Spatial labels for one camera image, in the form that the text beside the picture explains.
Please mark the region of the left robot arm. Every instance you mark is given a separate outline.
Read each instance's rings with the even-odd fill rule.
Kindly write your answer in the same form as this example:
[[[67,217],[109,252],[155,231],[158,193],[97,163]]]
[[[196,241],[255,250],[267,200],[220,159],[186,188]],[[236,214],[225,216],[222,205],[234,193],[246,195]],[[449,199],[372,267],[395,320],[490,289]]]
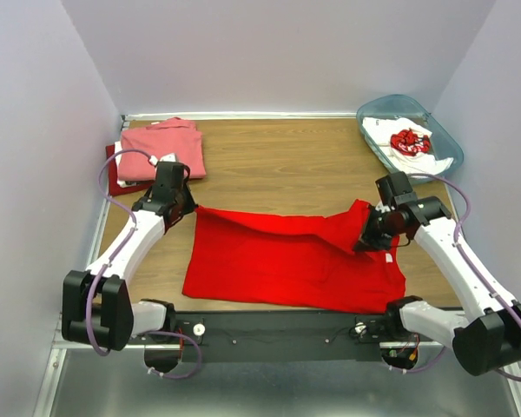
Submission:
[[[129,283],[149,250],[185,215],[195,211],[188,180],[190,168],[160,161],[155,181],[131,207],[120,234],[83,271],[63,280],[62,337],[90,345],[99,355],[125,348],[130,339],[147,334],[157,343],[175,332],[175,307],[166,301],[133,303]]]

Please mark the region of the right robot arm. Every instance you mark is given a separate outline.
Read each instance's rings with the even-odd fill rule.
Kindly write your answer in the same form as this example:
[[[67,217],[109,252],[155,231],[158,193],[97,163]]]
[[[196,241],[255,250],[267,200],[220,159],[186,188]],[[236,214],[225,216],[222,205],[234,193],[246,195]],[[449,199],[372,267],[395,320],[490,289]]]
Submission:
[[[372,207],[357,252],[390,254],[392,239],[416,242],[438,266],[463,309],[456,314],[417,296],[391,301],[376,324],[358,323],[361,337],[402,340],[423,335],[450,349],[473,376],[521,361],[521,302],[479,260],[461,235],[465,217],[454,219],[436,196],[420,198],[410,175],[398,171],[379,178],[380,208]]]

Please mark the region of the bright red t-shirt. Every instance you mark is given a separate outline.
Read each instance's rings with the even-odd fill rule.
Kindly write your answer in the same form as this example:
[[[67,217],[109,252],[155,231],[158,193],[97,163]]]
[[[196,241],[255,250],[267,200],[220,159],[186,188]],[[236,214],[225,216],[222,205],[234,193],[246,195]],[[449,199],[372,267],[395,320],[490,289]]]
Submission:
[[[395,249],[358,252],[371,205],[330,216],[196,210],[187,297],[382,314],[406,293]]]

